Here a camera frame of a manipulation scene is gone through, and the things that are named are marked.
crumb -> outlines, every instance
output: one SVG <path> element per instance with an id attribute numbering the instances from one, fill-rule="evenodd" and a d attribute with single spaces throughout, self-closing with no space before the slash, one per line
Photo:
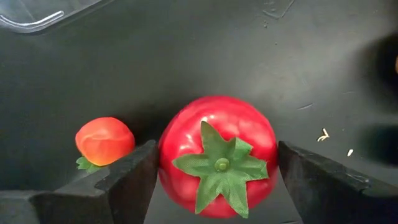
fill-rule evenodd
<path id="1" fill-rule="evenodd" d="M 327 139 L 327 138 L 330 138 L 330 136 L 329 136 L 329 134 L 328 134 L 328 132 L 326 131 L 325 128 L 323 128 L 322 131 L 323 131 L 323 135 L 320 136 L 320 137 L 317 139 L 318 142 L 323 141 L 323 140 L 325 140 L 325 139 Z"/>
<path id="2" fill-rule="evenodd" d="M 347 156 L 349 157 L 354 152 L 354 149 L 348 150 Z"/>

green leaf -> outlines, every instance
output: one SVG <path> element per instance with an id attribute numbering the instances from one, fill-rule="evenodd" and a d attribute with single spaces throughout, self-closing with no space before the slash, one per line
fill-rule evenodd
<path id="1" fill-rule="evenodd" d="M 222 175 L 213 174 L 203 177 L 200 180 L 197 190 L 197 201 L 195 206 L 195 213 L 199 214 L 203 209 L 209 205 L 225 188 Z"/>
<path id="2" fill-rule="evenodd" d="M 186 174 L 194 177 L 210 175 L 214 172 L 214 168 L 207 155 L 205 154 L 186 154 L 175 160 L 173 165 Z"/>
<path id="3" fill-rule="evenodd" d="M 212 125 L 202 121 L 200 131 L 203 150 L 212 161 L 227 156 L 230 146 Z"/>
<path id="4" fill-rule="evenodd" d="M 101 169 L 100 166 L 96 166 L 96 165 L 92 164 L 84 156 L 82 156 L 79 159 L 77 159 L 76 163 L 79 165 L 77 167 L 77 169 L 84 169 L 89 174 L 92 174 L 92 173 L 96 172 L 97 170 Z"/>
<path id="5" fill-rule="evenodd" d="M 101 169 L 101 167 L 96 166 L 94 164 L 92 164 L 88 169 L 87 169 L 87 173 L 92 174 L 96 171 L 99 171 Z"/>
<path id="6" fill-rule="evenodd" d="M 233 147 L 231 150 L 232 155 L 230 155 L 230 157 L 234 161 L 239 161 L 249 155 L 253 148 L 253 146 L 238 137 L 231 139 L 229 142 Z"/>
<path id="7" fill-rule="evenodd" d="M 234 170 L 239 171 L 241 178 L 246 181 L 267 179 L 267 162 L 253 156 L 247 156 L 241 163 L 235 163 Z"/>
<path id="8" fill-rule="evenodd" d="M 76 163 L 79 164 L 77 169 L 88 169 L 92 165 L 84 156 L 77 159 Z"/>
<path id="9" fill-rule="evenodd" d="M 243 218 L 249 217 L 248 193 L 246 190 L 246 181 L 234 175 L 233 172 L 228 174 L 228 188 L 223 189 L 224 198 L 227 200 L 231 208 Z"/>

tomato calyx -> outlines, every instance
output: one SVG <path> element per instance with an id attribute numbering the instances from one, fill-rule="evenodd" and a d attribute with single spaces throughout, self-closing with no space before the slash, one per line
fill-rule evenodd
<path id="1" fill-rule="evenodd" d="M 83 169 L 86 170 L 87 173 L 92 174 L 98 170 L 100 170 L 102 167 L 97 166 L 90 161 L 86 159 L 86 157 L 82 156 L 79 159 L 76 160 L 76 163 L 79 165 L 77 169 Z"/>
<path id="2" fill-rule="evenodd" d="M 200 178 L 195 213 L 201 213 L 220 194 L 231 208 L 248 218 L 246 182 L 268 178 L 266 161 L 250 156 L 252 146 L 240 138 L 225 141 L 209 123 L 201 122 L 203 154 L 185 154 L 173 165 Z"/>

red tomato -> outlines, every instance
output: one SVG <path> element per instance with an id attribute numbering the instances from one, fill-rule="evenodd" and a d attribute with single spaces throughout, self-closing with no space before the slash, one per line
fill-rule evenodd
<path id="1" fill-rule="evenodd" d="M 85 124 L 76 134 L 81 154 L 97 166 L 106 166 L 128 155 L 135 146 L 129 128 L 116 118 L 97 118 Z"/>
<path id="2" fill-rule="evenodd" d="M 187 174 L 177 168 L 174 161 L 189 154 L 205 152 L 203 134 L 201 135 L 202 121 L 216 129 L 225 141 L 238 137 L 250 144 L 250 156 L 267 162 L 264 167 L 268 178 L 248 181 L 244 186 L 247 189 L 246 205 L 248 208 L 256 206 L 271 193 L 277 180 L 277 141 L 267 118 L 250 104 L 228 96 L 207 96 L 195 100 L 181 110 L 167 126 L 159 142 L 159 176 L 163 188 L 174 202 L 195 212 L 201 177 Z M 217 193 L 215 200 L 200 215 L 215 218 L 236 215 L 237 209 L 231 207 L 223 194 Z"/>

debris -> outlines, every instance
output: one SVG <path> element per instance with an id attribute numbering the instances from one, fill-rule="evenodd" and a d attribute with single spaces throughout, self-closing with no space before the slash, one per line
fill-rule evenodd
<path id="1" fill-rule="evenodd" d="M 302 106 L 297 110 L 304 110 L 304 109 L 310 108 L 312 105 L 313 105 L 313 103 L 310 103 L 309 105 Z"/>
<path id="2" fill-rule="evenodd" d="M 330 138 L 330 136 L 329 136 L 329 134 L 328 134 L 328 132 L 326 131 L 325 128 L 323 128 L 322 131 L 323 131 L 323 135 L 320 136 L 320 137 L 317 139 L 318 142 L 324 141 L 325 139 Z"/>
<path id="3" fill-rule="evenodd" d="M 354 149 L 348 150 L 347 156 L 350 156 L 354 152 Z"/>

